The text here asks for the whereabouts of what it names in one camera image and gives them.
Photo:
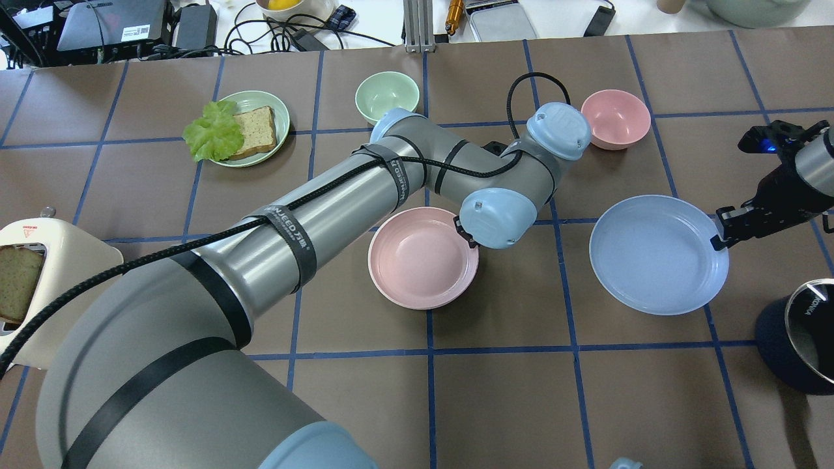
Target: light blue joint cap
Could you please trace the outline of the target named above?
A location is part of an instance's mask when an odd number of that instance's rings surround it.
[[[511,247],[535,222],[539,210],[510,189],[478,189],[460,205],[460,224],[479,244],[494,250]]]
[[[379,469],[350,434],[329,421],[299,428],[261,462],[258,469]]]
[[[568,161],[579,159],[590,144],[588,119],[565,103],[540,107],[527,119],[527,132],[542,148]]]
[[[393,108],[387,113],[382,115],[382,118],[379,120],[378,123],[374,126],[374,130],[370,132],[370,142],[375,144],[382,139],[385,134],[394,127],[394,124],[397,124],[399,121],[409,118],[412,116],[417,116],[425,119],[425,116],[422,114],[412,113],[411,111],[407,111],[403,108]]]

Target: green lettuce leaf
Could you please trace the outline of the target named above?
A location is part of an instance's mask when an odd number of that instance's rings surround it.
[[[230,101],[208,103],[203,108],[203,116],[185,128],[183,139],[191,149],[194,162],[223,161],[244,146],[244,135],[234,120],[236,106]]]

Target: silver robotic arm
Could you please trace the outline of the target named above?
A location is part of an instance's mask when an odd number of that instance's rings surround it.
[[[590,142],[548,103],[500,156],[395,109],[350,158],[257,210],[269,224],[126,274],[73,327],[43,383],[45,467],[372,468],[243,354],[254,321],[426,186],[475,242],[512,246]]]

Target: light blue plate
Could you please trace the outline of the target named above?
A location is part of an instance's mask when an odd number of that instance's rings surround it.
[[[695,205],[639,195],[608,209],[590,235],[596,278],[616,299],[644,313],[682,315],[721,290],[730,266],[715,251],[713,221]]]

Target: light green bowl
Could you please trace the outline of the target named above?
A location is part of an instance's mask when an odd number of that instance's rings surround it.
[[[420,89],[410,76],[400,72],[379,72],[367,77],[356,89],[356,108],[368,124],[376,125],[393,108],[414,112]]]

